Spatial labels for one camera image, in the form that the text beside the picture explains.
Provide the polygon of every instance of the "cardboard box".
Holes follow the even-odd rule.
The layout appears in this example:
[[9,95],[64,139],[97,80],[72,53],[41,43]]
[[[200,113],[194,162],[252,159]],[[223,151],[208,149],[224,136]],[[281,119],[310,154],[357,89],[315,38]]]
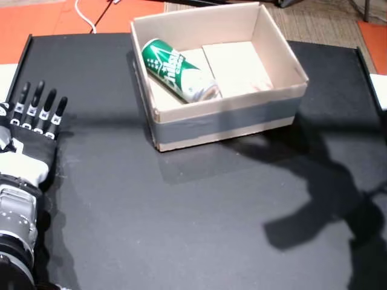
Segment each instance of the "cardboard box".
[[[286,126],[308,77],[259,3],[196,8],[131,23],[137,78],[159,151]],[[159,38],[213,76],[223,98],[184,103],[147,72],[141,49]]]

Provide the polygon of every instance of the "green can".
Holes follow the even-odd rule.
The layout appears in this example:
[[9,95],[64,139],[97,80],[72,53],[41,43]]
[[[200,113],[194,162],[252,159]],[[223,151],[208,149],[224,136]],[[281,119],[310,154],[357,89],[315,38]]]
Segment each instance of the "green can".
[[148,41],[144,45],[142,56],[146,68],[187,102],[193,103],[220,96],[214,79],[208,78],[181,53],[162,40]]

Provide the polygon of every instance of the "carpet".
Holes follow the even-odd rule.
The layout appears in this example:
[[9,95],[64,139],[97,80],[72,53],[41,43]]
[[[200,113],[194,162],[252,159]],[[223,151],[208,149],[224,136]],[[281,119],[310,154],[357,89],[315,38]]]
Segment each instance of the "carpet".
[[57,2],[64,2],[64,1],[66,0],[0,0],[0,8],[31,5],[31,4],[57,3]]
[[[264,4],[288,40],[360,47],[368,69],[376,73],[357,21],[362,15],[348,0],[306,0],[286,9]],[[165,11],[177,11],[191,6],[165,3]]]

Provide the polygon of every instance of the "black table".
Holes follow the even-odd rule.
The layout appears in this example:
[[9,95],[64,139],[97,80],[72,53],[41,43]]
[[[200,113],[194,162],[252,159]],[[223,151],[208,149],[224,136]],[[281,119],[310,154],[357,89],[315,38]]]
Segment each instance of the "black table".
[[70,98],[39,277],[73,290],[386,283],[387,148],[356,50],[291,46],[310,77],[294,125],[161,154],[128,34],[34,37],[14,95],[45,79]]

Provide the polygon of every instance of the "robotic hand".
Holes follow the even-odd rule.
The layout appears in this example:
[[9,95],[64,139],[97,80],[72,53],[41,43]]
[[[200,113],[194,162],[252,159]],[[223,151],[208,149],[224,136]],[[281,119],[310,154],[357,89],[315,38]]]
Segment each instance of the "robotic hand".
[[[35,289],[32,270],[42,202],[39,184],[53,164],[56,135],[67,105],[67,98],[62,97],[53,111],[56,90],[43,102],[43,89],[41,81],[25,117],[29,83],[15,108],[0,103],[0,289]],[[37,114],[39,105],[42,109]]]

